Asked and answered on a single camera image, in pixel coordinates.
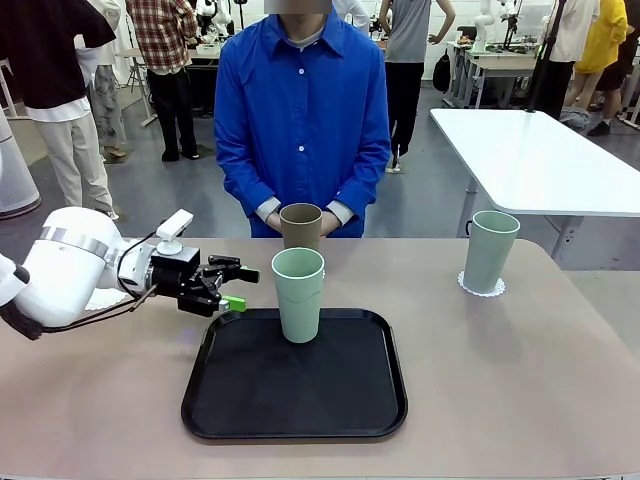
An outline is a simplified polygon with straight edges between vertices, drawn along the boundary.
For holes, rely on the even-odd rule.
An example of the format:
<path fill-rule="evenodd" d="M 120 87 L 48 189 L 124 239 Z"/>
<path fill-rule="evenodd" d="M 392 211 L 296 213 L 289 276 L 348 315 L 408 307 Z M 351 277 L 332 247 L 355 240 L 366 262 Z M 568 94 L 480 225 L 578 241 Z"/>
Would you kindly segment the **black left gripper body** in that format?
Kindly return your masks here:
<path fill-rule="evenodd" d="M 183 248 L 175 255 L 154 252 L 150 257 L 148 284 L 158 296 L 177 300 L 179 311 L 212 317 L 219 311 L 221 295 L 203 280 L 199 248 Z"/>

